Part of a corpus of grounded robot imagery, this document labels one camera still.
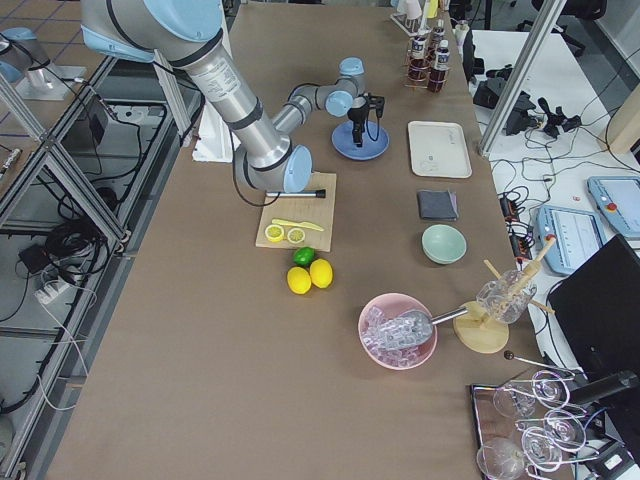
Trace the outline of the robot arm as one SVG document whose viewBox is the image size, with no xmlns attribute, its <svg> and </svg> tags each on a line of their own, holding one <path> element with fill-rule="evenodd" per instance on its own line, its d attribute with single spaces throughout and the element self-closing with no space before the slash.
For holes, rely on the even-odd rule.
<svg viewBox="0 0 640 480">
<path fill-rule="evenodd" d="M 332 85 L 300 87 L 274 119 L 252 92 L 223 45 L 218 1 L 84 1 L 84 42 L 103 55 L 150 63 L 162 54 L 183 70 L 239 139 L 234 172 L 263 191 L 300 192 L 312 174 L 309 149 L 289 135 L 315 110 L 340 117 L 365 92 L 362 61 L 341 61 Z"/>
</svg>

